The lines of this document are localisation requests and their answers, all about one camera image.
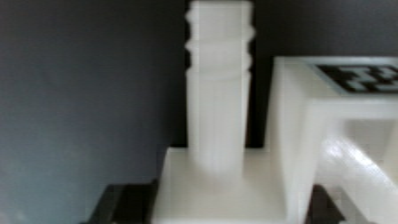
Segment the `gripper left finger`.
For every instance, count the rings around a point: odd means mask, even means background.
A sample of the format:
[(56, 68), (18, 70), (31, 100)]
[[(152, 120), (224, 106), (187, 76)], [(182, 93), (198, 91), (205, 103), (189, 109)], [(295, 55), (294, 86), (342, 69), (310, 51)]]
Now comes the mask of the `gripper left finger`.
[(82, 224), (152, 224), (159, 180), (148, 183), (111, 184)]

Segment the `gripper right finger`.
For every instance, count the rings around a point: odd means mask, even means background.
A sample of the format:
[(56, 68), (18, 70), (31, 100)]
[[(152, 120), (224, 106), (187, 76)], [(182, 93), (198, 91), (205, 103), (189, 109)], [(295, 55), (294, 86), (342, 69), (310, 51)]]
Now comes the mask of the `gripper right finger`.
[(310, 209), (304, 224), (340, 224), (345, 216), (322, 185), (313, 186)]

